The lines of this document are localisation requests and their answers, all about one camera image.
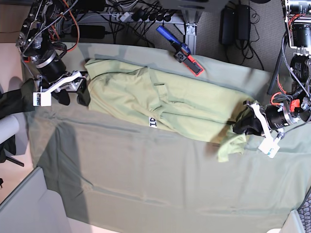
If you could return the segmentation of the light green T-shirt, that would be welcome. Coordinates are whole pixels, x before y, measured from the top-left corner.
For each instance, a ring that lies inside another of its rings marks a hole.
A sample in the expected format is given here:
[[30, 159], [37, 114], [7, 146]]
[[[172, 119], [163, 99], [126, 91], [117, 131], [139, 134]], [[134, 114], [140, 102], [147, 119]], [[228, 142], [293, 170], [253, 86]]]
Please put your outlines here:
[[233, 126], [247, 94], [118, 60], [91, 59], [85, 68], [90, 110], [219, 144], [219, 162], [244, 152], [248, 137], [234, 133]]

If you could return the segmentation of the dark green cloth piece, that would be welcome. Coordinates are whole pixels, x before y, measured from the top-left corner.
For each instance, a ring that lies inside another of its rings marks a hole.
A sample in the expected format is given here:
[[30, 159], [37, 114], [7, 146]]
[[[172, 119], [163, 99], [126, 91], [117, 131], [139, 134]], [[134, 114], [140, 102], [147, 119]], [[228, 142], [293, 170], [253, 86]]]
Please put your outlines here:
[[33, 92], [35, 84], [32, 79], [28, 79], [20, 89], [8, 91], [0, 94], [0, 118], [9, 115], [31, 112], [35, 110], [33, 106]]

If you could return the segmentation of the black power brick under table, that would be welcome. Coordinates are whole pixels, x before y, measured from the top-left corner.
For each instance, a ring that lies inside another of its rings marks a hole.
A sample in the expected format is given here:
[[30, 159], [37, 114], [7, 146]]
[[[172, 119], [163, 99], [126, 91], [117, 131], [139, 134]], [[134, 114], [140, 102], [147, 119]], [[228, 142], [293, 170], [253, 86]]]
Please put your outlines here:
[[103, 39], [106, 35], [106, 30], [104, 26], [80, 25], [79, 35], [80, 35], [80, 38]]

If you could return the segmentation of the grey-green table cloth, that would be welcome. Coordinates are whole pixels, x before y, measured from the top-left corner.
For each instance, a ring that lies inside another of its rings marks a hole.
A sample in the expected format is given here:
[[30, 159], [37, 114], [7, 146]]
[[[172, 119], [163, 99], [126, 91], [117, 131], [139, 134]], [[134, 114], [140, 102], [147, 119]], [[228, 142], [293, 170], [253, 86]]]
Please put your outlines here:
[[33, 165], [68, 217], [121, 233], [265, 233], [311, 186], [311, 127], [288, 128], [270, 159], [90, 111], [71, 95], [27, 113]]

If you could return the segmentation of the blue orange clamp centre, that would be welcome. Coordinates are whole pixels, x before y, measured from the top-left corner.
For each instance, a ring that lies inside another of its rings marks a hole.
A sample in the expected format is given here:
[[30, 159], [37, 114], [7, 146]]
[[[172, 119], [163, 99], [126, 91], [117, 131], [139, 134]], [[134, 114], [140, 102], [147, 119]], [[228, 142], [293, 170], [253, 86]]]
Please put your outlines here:
[[191, 50], [185, 44], [179, 41], [167, 28], [158, 26], [156, 31], [160, 33], [172, 47], [175, 48], [174, 58], [183, 63], [194, 75], [198, 77], [204, 71], [204, 68], [192, 57]]

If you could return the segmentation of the grey power strip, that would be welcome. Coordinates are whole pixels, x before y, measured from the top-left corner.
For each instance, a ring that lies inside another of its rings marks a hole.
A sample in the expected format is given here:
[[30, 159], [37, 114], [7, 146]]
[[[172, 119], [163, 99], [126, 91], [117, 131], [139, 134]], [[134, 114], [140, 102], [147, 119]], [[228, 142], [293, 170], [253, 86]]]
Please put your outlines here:
[[170, 24], [183, 24], [184, 21], [182, 16], [179, 14], [172, 13], [134, 13], [134, 12], [125, 12], [123, 14], [109, 14], [108, 19], [112, 22], [124, 22], [124, 23], [136, 23], [136, 22], [145, 22], [145, 23], [170, 23]]

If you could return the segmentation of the black power adapter left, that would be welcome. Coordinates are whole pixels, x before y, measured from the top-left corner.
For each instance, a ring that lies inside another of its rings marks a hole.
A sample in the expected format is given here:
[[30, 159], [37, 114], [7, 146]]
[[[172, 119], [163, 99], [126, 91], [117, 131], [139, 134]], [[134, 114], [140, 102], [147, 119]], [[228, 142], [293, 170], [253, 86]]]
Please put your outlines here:
[[232, 8], [225, 7], [221, 11], [219, 42], [224, 46], [229, 46], [235, 40], [235, 12]]

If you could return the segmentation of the black power adapter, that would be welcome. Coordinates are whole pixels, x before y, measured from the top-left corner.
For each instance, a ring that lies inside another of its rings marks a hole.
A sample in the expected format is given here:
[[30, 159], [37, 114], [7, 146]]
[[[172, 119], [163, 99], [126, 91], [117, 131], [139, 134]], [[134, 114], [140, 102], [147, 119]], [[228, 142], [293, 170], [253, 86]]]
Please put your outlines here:
[[225, 7], [221, 11], [219, 42], [224, 46], [229, 46], [235, 40], [235, 12], [232, 8]]
[[250, 40], [250, 7], [239, 4], [236, 7], [236, 38], [238, 40]]

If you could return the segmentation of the grey patterned bin right bottom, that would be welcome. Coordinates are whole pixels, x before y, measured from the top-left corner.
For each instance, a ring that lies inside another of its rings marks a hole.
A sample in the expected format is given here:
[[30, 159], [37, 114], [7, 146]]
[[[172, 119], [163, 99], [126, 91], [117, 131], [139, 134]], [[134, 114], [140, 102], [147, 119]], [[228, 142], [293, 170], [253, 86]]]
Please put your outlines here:
[[298, 209], [290, 212], [280, 232], [311, 233], [311, 189], [308, 190]]

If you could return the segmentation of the black power adapter right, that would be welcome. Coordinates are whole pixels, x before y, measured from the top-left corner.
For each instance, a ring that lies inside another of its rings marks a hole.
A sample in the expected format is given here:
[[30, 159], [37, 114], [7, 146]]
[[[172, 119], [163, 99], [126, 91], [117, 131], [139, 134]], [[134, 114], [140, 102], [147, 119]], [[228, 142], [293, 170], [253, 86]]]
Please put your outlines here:
[[238, 40], [250, 40], [250, 7], [239, 4], [236, 7], [236, 38]]

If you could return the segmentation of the grey bin left bottom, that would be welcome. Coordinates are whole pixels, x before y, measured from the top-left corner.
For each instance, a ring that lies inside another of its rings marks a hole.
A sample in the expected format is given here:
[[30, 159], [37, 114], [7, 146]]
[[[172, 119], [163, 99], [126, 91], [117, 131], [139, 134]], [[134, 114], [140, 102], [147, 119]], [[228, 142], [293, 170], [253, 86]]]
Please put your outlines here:
[[0, 204], [2, 233], [70, 233], [61, 196], [47, 188], [43, 169], [34, 169]]

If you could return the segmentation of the aluminium table leg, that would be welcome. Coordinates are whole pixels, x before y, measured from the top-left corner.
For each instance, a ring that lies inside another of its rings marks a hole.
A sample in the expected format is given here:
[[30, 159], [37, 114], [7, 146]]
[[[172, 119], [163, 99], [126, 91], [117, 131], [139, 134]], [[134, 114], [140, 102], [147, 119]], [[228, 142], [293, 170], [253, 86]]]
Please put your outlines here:
[[192, 55], [196, 54], [197, 27], [202, 12], [195, 10], [181, 10], [184, 21], [184, 43], [188, 45]]

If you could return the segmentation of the white cylindrical post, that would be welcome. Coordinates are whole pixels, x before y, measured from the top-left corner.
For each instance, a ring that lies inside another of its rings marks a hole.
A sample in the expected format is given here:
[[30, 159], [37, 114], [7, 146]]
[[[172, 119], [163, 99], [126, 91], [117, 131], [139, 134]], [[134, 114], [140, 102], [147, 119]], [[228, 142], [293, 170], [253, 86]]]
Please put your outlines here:
[[14, 115], [0, 120], [0, 143], [5, 142], [19, 131], [19, 121]]

